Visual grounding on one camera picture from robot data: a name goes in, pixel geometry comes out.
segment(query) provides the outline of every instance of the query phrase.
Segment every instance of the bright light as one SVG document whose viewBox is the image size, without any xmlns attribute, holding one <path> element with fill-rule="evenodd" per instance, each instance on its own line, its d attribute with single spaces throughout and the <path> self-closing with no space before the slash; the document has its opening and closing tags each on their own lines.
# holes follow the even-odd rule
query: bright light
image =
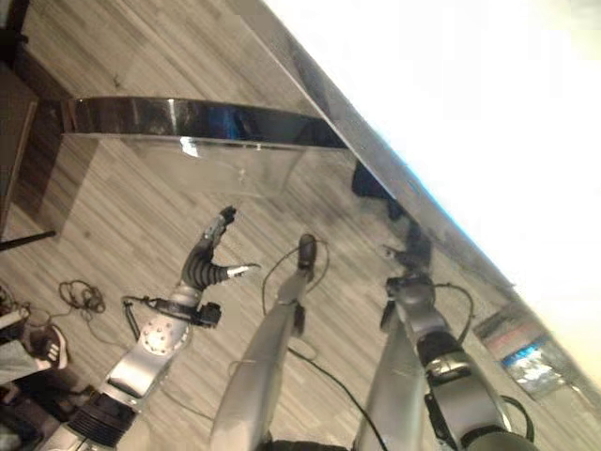
<svg viewBox="0 0 601 451">
<path fill-rule="evenodd" d="M 181 144 L 181 150 L 184 153 L 187 153 L 191 157 L 198 158 L 198 148 L 192 138 L 182 136 L 179 138 L 179 143 Z"/>
<path fill-rule="evenodd" d="M 266 3 L 601 381 L 601 7 Z"/>
</svg>

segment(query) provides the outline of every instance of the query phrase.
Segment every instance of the black cable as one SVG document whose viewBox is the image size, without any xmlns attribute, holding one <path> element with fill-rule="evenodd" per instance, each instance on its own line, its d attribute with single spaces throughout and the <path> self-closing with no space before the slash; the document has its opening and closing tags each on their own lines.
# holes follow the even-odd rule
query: black cable
<svg viewBox="0 0 601 451">
<path fill-rule="evenodd" d="M 171 393 L 169 393 L 167 390 L 165 390 L 163 387 L 161 387 L 161 392 L 168 397 L 169 399 L 171 399 L 174 403 L 176 403 L 179 407 L 181 407 L 182 409 L 185 409 L 188 412 L 193 413 L 194 415 L 200 416 L 201 418 L 204 418 L 208 421 L 215 421 L 215 419 L 209 415 L 207 415 L 204 412 L 200 412 L 197 409 L 194 409 L 190 406 L 188 406 L 187 404 L 184 404 L 183 402 L 181 402 L 179 399 L 177 399 L 176 397 L 174 397 Z"/>
<path fill-rule="evenodd" d="M 125 320 L 130 326 L 133 339 L 137 341 L 138 338 L 140 338 L 140 327 L 133 314 L 133 302 L 131 301 L 131 296 L 123 296 L 121 298 L 121 303 L 123 304 L 123 315 L 125 316 Z"/>
<path fill-rule="evenodd" d="M 305 245 L 312 244 L 313 242 L 321 243 L 323 245 L 324 249 L 326 249 L 326 263 L 323 267 L 323 271 L 321 272 L 321 274 L 319 275 L 317 280 L 315 280 L 315 282 L 310 287 L 307 288 L 306 294 L 309 294 L 311 291 L 313 291 L 315 288 L 317 288 L 317 286 L 323 281 L 323 278 L 326 276 L 326 274 L 328 273 L 328 270 L 330 269 L 330 247 L 328 246 L 328 243 L 323 240 L 315 240 L 315 241 L 307 242 L 307 244 L 305 244 Z M 294 249 L 292 249 L 291 251 L 284 254 L 284 256 L 282 258 L 280 258 L 275 263 L 275 265 L 273 265 L 271 267 L 271 269 L 269 270 L 269 272 L 266 274 L 265 278 L 263 279 L 263 283 L 261 284 L 261 307 L 263 308 L 263 316 L 267 315 L 267 307 L 266 307 L 266 299 L 265 299 L 266 298 L 267 281 L 270 279 L 271 275 L 275 272 L 275 270 L 277 270 L 282 263 L 284 263 L 286 260 L 288 260 L 294 254 L 299 252 L 300 248 L 301 248 L 300 246 L 297 246 Z"/>
<path fill-rule="evenodd" d="M 321 281 L 326 276 L 326 273 L 328 272 L 328 269 L 330 268 L 330 249 L 328 247 L 328 244 L 325 241 L 323 241 L 323 240 L 316 240 L 316 242 L 322 243 L 323 246 L 326 249 L 326 263 L 324 265 L 323 272 L 321 273 L 321 275 L 319 276 L 319 278 L 317 278 L 317 280 L 307 289 L 307 293 L 310 293 L 313 289 L 315 289 L 321 283 Z M 291 251 L 287 252 L 286 254 L 284 254 L 284 256 L 281 257 L 275 263 L 275 265 L 273 265 L 271 267 L 271 269 L 269 270 L 269 272 L 267 273 L 267 275 L 263 279 L 263 283 L 261 284 L 261 307 L 263 308 L 263 315 L 264 316 L 267 315 L 267 307 L 266 307 L 265 297 L 266 297 L 266 286 L 267 286 L 267 282 L 268 282 L 270 276 L 275 272 L 276 269 L 279 268 L 279 266 L 284 261 L 286 261 L 288 258 L 292 257 L 294 254 L 296 254 L 297 252 L 299 252 L 299 249 L 300 249 L 300 247 L 298 246 L 298 247 L 292 249 Z M 365 421 L 367 421 L 367 423 L 369 424 L 370 428 L 374 431 L 374 435 L 378 439 L 378 442 L 379 442 L 380 447 L 382 448 L 382 451 L 388 451 L 388 447 L 386 446 L 386 443 L 384 443 L 384 439 L 382 439 L 382 436 L 380 435 L 378 428 L 374 424 L 374 421 L 369 416 L 369 413 L 367 413 L 367 411 L 363 408 L 363 406 L 357 400 L 357 398 L 350 392 L 350 390 L 348 390 L 347 386 L 342 381 L 340 381 L 338 378 L 336 378 L 330 371 L 328 371 L 327 369 L 325 369 L 322 366 L 318 365 L 313 359 L 310 359 L 310 358 L 306 357 L 305 355 L 301 354 L 297 350 L 293 350 L 290 347 L 288 347 L 288 351 L 292 355 L 294 355 L 295 357 L 297 357 L 298 359 L 301 359 L 304 362 L 306 362 L 307 364 L 311 365 L 314 369 L 316 369 L 321 374 L 323 374 L 324 376 L 326 376 L 327 378 L 329 378 L 331 381 L 333 381 L 336 385 L 338 385 L 338 387 L 340 387 L 347 394 L 348 398 L 355 405 L 355 407 L 359 410 L 359 412 L 363 415 L 363 417 L 365 418 Z"/>
<path fill-rule="evenodd" d="M 470 304 L 470 312 L 468 313 L 468 319 L 466 319 L 466 324 L 465 324 L 465 326 L 463 326 L 461 333 L 457 337 L 457 342 L 460 345 L 462 345 L 466 339 L 466 336 L 468 336 L 468 332 L 470 331 L 471 320 L 474 318 L 473 312 L 474 312 L 474 308 L 475 308 L 475 302 L 473 301 L 473 298 L 471 297 L 470 292 L 459 285 L 455 285 L 450 282 L 447 282 L 446 284 L 436 284 L 436 285 L 434 285 L 434 288 L 448 288 L 448 289 L 454 289 L 456 291 L 459 291 L 464 294 L 464 296 L 468 300 L 468 303 Z"/>
<path fill-rule="evenodd" d="M 291 348 L 288 348 L 288 350 L 290 351 L 290 353 L 292 355 L 305 361 L 307 364 L 311 365 L 313 368 L 315 368 L 321 374 L 330 378 L 336 385 L 338 385 L 347 394 L 348 398 L 352 401 L 352 403 L 359 410 L 359 412 L 361 412 L 361 414 L 365 418 L 365 421 L 367 421 L 367 423 L 369 424 L 369 427 L 374 431 L 374 435 L 378 439 L 378 442 L 379 442 L 380 447 L 382 448 L 382 451 L 388 451 L 388 447 L 386 446 L 386 443 L 384 443 L 384 439 L 382 439 L 382 436 L 380 435 L 379 430 L 376 427 L 376 425 L 374 424 L 374 421 L 372 420 L 371 416 L 369 416 L 369 413 L 367 413 L 367 411 L 362 407 L 362 405 L 357 400 L 357 398 L 354 397 L 354 395 L 352 393 L 350 393 L 350 390 L 348 390 L 347 386 L 344 385 L 344 383 L 341 382 L 338 378 L 336 378 L 330 371 L 328 371 L 327 369 L 318 365 L 313 360 L 306 358 L 300 352 L 297 352 Z"/>
<path fill-rule="evenodd" d="M 526 408 L 522 405 L 521 402 L 519 402 L 514 397 L 508 397 L 506 395 L 502 395 L 501 398 L 507 404 L 511 404 L 516 409 L 518 409 L 520 412 L 522 412 L 522 414 L 524 415 L 524 419 L 526 420 L 526 434 L 525 434 L 526 440 L 528 440 L 529 442 L 534 443 L 534 422 L 532 421 L 532 419 L 528 415 L 528 412 L 526 411 Z"/>
</svg>

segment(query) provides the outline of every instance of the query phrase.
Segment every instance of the wooden floor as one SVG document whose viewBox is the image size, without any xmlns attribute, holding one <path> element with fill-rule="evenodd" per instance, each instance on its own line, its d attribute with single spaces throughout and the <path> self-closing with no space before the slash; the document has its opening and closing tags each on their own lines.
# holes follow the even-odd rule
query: wooden floor
<svg viewBox="0 0 601 451">
<path fill-rule="evenodd" d="M 24 33 L 29 52 L 76 97 L 185 97 L 312 114 L 301 93 L 221 1 L 36 0 Z M 56 295 L 58 283 L 84 279 L 98 286 L 108 303 L 107 312 L 93 321 L 95 330 L 130 344 L 120 296 L 167 295 L 202 227 L 233 203 L 239 217 L 223 239 L 219 261 L 255 261 L 263 271 L 206 293 L 207 300 L 222 305 L 222 322 L 216 330 L 196 331 L 165 388 L 196 409 L 215 413 L 228 367 L 243 353 L 261 319 L 262 277 L 302 232 L 311 231 L 330 243 L 331 267 L 307 300 L 305 338 L 318 349 L 317 360 L 365 400 L 384 342 L 378 330 L 383 284 L 398 272 L 379 246 L 399 246 L 400 233 L 386 218 L 383 204 L 360 200 L 350 191 L 351 155 L 311 151 L 280 196 L 257 199 L 182 193 L 120 141 L 105 139 L 93 146 L 81 138 L 66 139 L 38 214 L 32 218 L 16 206 L 10 211 L 6 238 L 47 226 L 61 231 L 54 240 L 0 255 L 0 276 L 19 300 L 60 312 L 64 305 Z M 436 281 L 453 281 L 473 292 L 476 322 L 504 303 L 493 288 L 444 255 L 435 254 L 434 267 Z M 271 298 L 285 273 L 286 267 L 275 274 Z M 451 324 L 461 326 L 467 308 L 459 296 L 441 293 L 439 307 Z M 98 384 L 122 350 L 95 341 L 77 316 L 56 322 L 68 337 L 75 367 Z M 599 424 L 570 392 L 535 404 L 472 334 L 466 346 L 496 388 L 518 397 L 531 412 L 540 449 L 598 449 Z M 288 358 L 271 428 L 274 437 L 350 446 L 359 419 L 332 383 Z M 522 430 L 517 414 L 515 419 Z M 207 449 L 209 430 L 208 421 L 157 393 L 121 449 Z M 424 450 L 429 449 L 435 445 L 426 427 Z"/>
</svg>

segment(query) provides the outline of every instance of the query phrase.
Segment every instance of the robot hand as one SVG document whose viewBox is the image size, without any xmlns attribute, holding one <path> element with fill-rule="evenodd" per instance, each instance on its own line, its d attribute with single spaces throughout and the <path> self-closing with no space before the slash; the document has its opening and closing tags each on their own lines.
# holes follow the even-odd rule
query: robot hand
<svg viewBox="0 0 601 451">
<path fill-rule="evenodd" d="M 181 280 L 194 289 L 204 291 L 211 285 L 218 284 L 232 277 L 245 274 L 259 265 L 247 263 L 238 266 L 222 267 L 212 262 L 215 248 L 219 244 L 227 226 L 234 222 L 236 209 L 227 207 L 213 219 L 203 232 L 200 241 L 194 246 L 181 271 Z"/>
</svg>

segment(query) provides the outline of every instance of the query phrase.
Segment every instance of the person's foot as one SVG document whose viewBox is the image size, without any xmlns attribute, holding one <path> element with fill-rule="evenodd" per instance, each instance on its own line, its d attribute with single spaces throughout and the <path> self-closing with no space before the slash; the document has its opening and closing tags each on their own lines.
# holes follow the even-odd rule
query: person's foot
<svg viewBox="0 0 601 451">
<path fill-rule="evenodd" d="M 41 366 L 63 369 L 67 366 L 67 339 L 55 325 L 49 325 L 43 331 L 32 332 L 29 336 L 33 357 L 40 361 Z"/>
</svg>

